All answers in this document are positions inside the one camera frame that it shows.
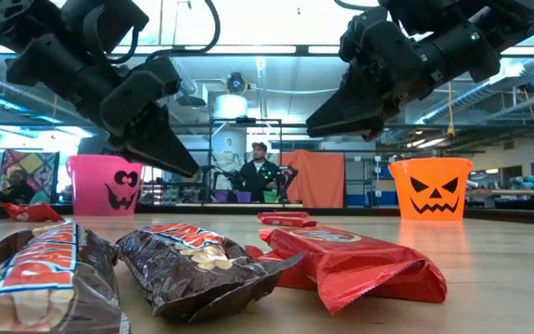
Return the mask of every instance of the man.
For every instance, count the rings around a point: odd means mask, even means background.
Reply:
[[[252,161],[242,166],[240,173],[244,178],[245,190],[250,192],[250,200],[254,202],[265,201],[263,191],[277,189],[275,181],[267,182],[264,175],[272,173],[275,175],[277,165],[267,161],[267,146],[263,143],[252,143]]]
[[[30,204],[34,197],[34,189],[26,182],[28,173],[16,170],[9,175],[9,187],[4,189],[4,194],[11,197],[18,204]]]

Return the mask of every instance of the pink jack-o-lantern bucket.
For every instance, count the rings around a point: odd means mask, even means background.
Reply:
[[[144,166],[109,155],[69,156],[67,172],[73,183],[73,214],[134,215]]]

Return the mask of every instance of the orange jack-o-lantern bucket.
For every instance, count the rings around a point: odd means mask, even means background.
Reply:
[[[426,158],[390,164],[403,219],[462,220],[465,186],[473,162]]]

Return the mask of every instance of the baseball cap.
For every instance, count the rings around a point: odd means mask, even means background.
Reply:
[[[260,142],[260,143],[252,143],[252,149],[255,149],[255,148],[262,148],[265,152],[267,151],[267,145],[265,145],[262,142]]]

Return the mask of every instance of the wooden tabletop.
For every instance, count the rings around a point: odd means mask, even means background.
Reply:
[[[268,250],[255,216],[138,214],[75,218],[110,241],[142,226],[186,222]],[[534,333],[534,225],[465,220],[464,224],[404,222],[394,217],[322,217],[326,225],[411,246],[428,255],[449,283],[443,304],[361,298],[330,315],[314,292],[278,288],[240,315],[197,325],[170,325],[151,316],[131,273],[115,271],[133,333]],[[27,227],[0,221],[0,239]]]

